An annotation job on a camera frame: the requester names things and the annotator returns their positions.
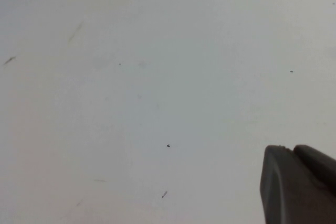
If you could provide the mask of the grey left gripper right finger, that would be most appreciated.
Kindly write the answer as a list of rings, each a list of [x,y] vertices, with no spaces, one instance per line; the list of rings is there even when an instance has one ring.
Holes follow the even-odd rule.
[[[308,145],[297,145],[294,153],[329,190],[335,190],[335,159]]]

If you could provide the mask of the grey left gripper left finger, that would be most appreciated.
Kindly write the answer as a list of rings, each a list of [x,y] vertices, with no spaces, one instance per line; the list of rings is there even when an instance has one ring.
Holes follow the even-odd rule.
[[[260,180],[265,222],[335,223],[335,190],[318,180],[293,150],[265,148]]]

